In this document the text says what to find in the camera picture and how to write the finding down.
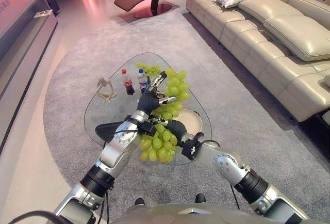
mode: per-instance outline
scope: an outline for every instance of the grape bunch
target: grape bunch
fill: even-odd
[[[157,65],[148,66],[148,65],[143,64],[141,62],[137,62],[136,67],[138,69],[143,69],[143,71],[145,72],[145,74],[148,77],[156,76],[161,72],[160,66],[157,66]]]
[[[190,98],[190,94],[187,92],[189,85],[184,82],[187,75],[186,71],[182,70],[176,73],[172,68],[167,68],[165,72],[168,76],[168,81],[164,95],[166,97],[176,96],[178,99],[174,103],[158,107],[152,111],[152,115],[172,120],[173,117],[178,117],[178,112],[183,109],[182,101]],[[177,138],[163,125],[156,124],[155,127],[157,131],[154,136],[142,136],[140,148],[143,152],[140,155],[140,159],[142,161],[149,159],[154,162],[160,160],[162,163],[171,162],[178,150],[176,146]]]
[[[190,98],[187,92],[189,85],[184,82],[187,72],[182,70],[176,73],[172,68],[167,68],[165,73],[168,76],[167,88],[164,90],[164,95],[176,96],[177,101],[155,109],[152,114],[155,117],[162,117],[167,120],[172,120],[173,117],[178,117],[178,111],[183,109],[182,101]]]
[[[156,133],[154,136],[142,135],[140,148],[143,152],[140,159],[145,161],[160,160],[162,163],[172,162],[175,152],[178,150],[177,138],[167,130],[163,125],[156,124]]]

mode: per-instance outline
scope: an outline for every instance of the display shelf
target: display shelf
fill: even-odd
[[[0,153],[57,25],[46,0],[0,0]]]

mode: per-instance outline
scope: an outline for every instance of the coca-cola bottle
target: coca-cola bottle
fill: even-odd
[[[126,87],[126,93],[128,95],[133,95],[134,94],[134,88],[132,85],[132,80],[130,79],[129,75],[127,74],[126,69],[122,69],[122,80],[124,83],[124,86]]]

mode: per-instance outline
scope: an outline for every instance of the bottle label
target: bottle label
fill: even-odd
[[[140,83],[140,88],[141,88],[141,90],[142,90],[142,89],[146,89],[147,86],[148,86],[148,83],[147,83],[147,82],[145,82],[145,83]]]
[[[129,81],[124,81],[124,86],[131,86],[132,85],[132,80],[130,79]]]

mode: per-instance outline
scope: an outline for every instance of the white bowl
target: white bowl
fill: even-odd
[[[202,120],[195,112],[189,109],[182,109],[179,111],[179,116],[174,117],[173,120],[180,121],[186,127],[188,134],[195,135],[202,131]]]

